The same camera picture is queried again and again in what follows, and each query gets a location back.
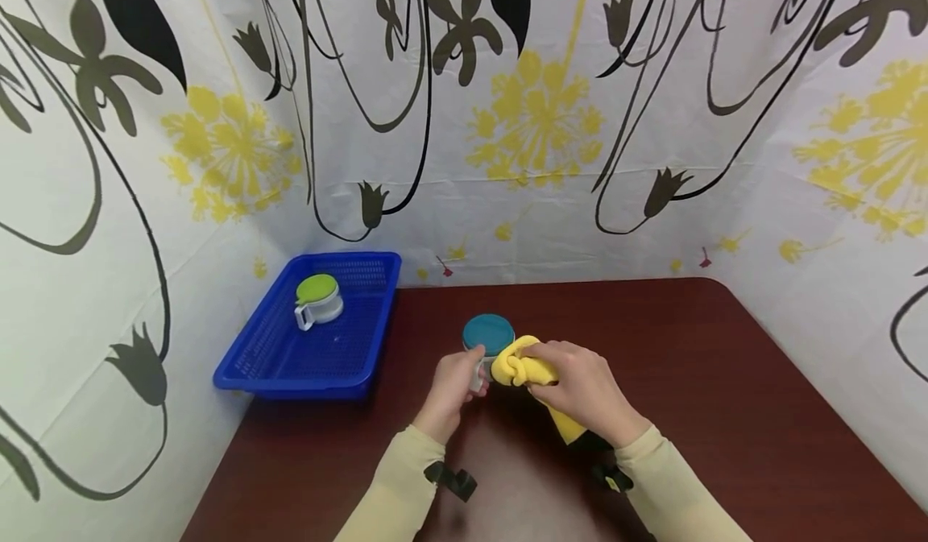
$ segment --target cup with teal lid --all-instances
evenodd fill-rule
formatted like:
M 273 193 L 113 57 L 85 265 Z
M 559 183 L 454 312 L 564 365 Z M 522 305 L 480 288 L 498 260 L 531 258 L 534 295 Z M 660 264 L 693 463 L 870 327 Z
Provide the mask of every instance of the cup with teal lid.
M 464 325 L 462 340 L 466 351 L 470 351 L 477 345 L 483 345 L 483 348 L 487 349 L 470 383 L 471 390 L 477 391 L 483 384 L 478 371 L 483 369 L 483 377 L 492 381 L 490 366 L 493 365 L 496 355 L 502 353 L 503 349 L 516 340 L 516 333 L 509 321 L 500 315 L 477 315 Z
M 338 282 L 332 275 L 316 274 L 296 287 L 296 308 L 293 315 L 300 330 L 310 330 L 315 324 L 335 321 L 344 310 Z

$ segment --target table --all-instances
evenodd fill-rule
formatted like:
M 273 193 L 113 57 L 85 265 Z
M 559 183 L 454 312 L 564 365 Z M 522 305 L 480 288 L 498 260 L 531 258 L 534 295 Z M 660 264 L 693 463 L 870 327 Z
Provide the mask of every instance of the table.
M 330 542 L 479 312 L 608 358 L 755 542 L 928 540 L 926 514 L 724 286 L 665 279 L 398 291 L 371 400 L 256 400 L 183 541 Z M 416 540 L 649 540 L 524 391 L 471 406 L 447 461 L 477 490 L 467 504 L 439 490 Z

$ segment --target cup handle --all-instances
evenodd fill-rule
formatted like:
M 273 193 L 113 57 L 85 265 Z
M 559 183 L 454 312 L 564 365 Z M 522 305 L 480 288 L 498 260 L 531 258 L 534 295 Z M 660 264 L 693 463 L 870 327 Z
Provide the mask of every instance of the cup handle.
M 316 317 L 313 317 L 313 312 L 309 310 L 309 304 L 300 304 L 293 310 L 293 315 L 296 317 L 296 326 L 300 330 L 310 330 L 313 324 L 316 323 Z
M 470 390 L 474 391 L 474 393 L 477 393 L 483 387 L 483 378 L 480 376 L 481 369 L 483 369 L 483 360 L 478 361 L 477 366 L 474 368 L 474 377 L 470 378 Z

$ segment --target forearm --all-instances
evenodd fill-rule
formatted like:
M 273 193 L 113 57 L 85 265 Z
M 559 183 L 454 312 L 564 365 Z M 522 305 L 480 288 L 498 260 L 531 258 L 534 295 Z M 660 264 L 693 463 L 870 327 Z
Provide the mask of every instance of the forearm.
M 423 471 L 444 457 L 445 446 L 417 428 L 397 433 L 335 542 L 411 542 L 435 497 Z
M 751 542 L 656 427 L 615 457 L 634 482 L 628 500 L 658 542 Z

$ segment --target basket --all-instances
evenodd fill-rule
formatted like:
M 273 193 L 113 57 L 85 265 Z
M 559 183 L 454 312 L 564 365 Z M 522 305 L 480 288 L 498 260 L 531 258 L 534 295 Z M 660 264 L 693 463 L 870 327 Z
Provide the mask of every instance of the basket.
M 399 279 L 393 253 L 305 254 L 287 263 L 213 373 L 220 389 L 268 399 L 362 399 L 371 379 Z M 295 291 L 331 274 L 342 315 L 310 330 L 293 316 Z

